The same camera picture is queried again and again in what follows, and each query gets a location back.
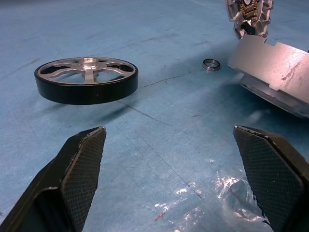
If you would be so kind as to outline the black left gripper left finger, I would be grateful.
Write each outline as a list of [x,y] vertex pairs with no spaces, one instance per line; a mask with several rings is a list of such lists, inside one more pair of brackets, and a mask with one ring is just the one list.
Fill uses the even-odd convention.
[[34,177],[0,232],[82,232],[95,192],[105,127],[70,137]]

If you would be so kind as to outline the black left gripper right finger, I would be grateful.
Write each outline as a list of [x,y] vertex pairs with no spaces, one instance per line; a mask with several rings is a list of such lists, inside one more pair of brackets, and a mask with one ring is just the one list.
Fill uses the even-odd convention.
[[282,136],[235,126],[247,180],[274,232],[309,232],[309,162]]

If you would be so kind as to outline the black-rimmed silver spoked rotor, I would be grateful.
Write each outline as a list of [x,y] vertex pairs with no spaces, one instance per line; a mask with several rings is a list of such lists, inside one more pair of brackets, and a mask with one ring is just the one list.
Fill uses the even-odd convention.
[[[81,74],[82,83],[56,81],[64,74]],[[48,62],[34,71],[39,94],[53,102],[93,105],[114,102],[138,88],[139,70],[125,60],[77,57]]]

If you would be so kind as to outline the round silver motor lid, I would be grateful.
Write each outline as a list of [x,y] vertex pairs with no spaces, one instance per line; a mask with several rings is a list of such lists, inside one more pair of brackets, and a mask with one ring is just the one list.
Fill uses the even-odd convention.
[[225,0],[225,5],[238,39],[244,35],[267,37],[273,0]]

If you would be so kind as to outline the copper wound motor stator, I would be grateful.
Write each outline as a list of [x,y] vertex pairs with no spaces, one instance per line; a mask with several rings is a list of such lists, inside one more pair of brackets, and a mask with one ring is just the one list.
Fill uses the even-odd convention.
[[269,103],[309,119],[309,52],[245,35],[227,62],[240,84]]

